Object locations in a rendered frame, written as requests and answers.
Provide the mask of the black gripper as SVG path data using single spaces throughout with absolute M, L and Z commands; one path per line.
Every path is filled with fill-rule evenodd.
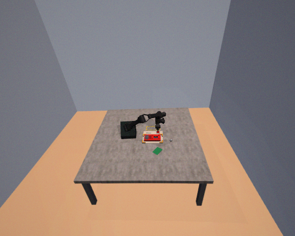
M 160 119 L 155 119 L 155 123 L 156 123 L 155 128 L 157 128 L 157 130 L 160 128 L 159 122 L 160 122 Z

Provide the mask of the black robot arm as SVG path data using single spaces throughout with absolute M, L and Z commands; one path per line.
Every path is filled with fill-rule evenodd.
M 151 118 L 155 118 L 155 119 L 160 119 L 160 122 L 159 122 L 159 123 L 162 123 L 162 124 L 165 123 L 165 120 L 164 120 L 164 118 L 163 118 L 163 117 L 166 116 L 166 113 L 165 113 L 165 112 L 160 112 L 160 111 L 158 111 L 158 112 L 155 113 L 155 114 L 148 114 L 148 115 L 147 115 L 147 114 L 143 114 L 143 115 L 140 115 L 136 121 L 134 121 L 134 122 L 132 122 L 132 123 L 126 123 L 126 124 L 124 125 L 126 131 L 131 131 L 131 129 L 134 128 L 134 126 L 135 126 L 136 124 L 138 124 L 138 123 L 145 123 L 145 122 L 147 122 L 148 120 L 147 120 L 147 121 L 145 120 L 144 115 L 148 116 L 148 120 L 151 119 Z M 161 119 L 161 118 L 162 118 L 162 119 Z

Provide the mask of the green flat rectangular mat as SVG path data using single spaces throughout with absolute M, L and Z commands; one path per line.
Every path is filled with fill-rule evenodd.
M 153 151 L 153 153 L 155 153 L 155 154 L 158 155 L 158 154 L 160 153 L 161 150 L 162 150 L 161 148 L 157 147 L 157 148 Z

